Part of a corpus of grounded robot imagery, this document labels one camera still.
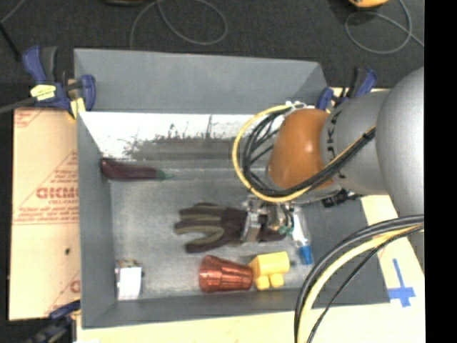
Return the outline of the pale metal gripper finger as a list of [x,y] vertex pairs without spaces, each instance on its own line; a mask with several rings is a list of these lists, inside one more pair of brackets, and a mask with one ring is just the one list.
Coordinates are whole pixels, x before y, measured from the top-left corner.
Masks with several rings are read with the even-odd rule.
[[261,231],[261,225],[255,224],[246,226],[241,233],[242,242],[254,242]]
[[248,210],[246,213],[245,225],[264,225],[267,222],[267,213],[263,209]]

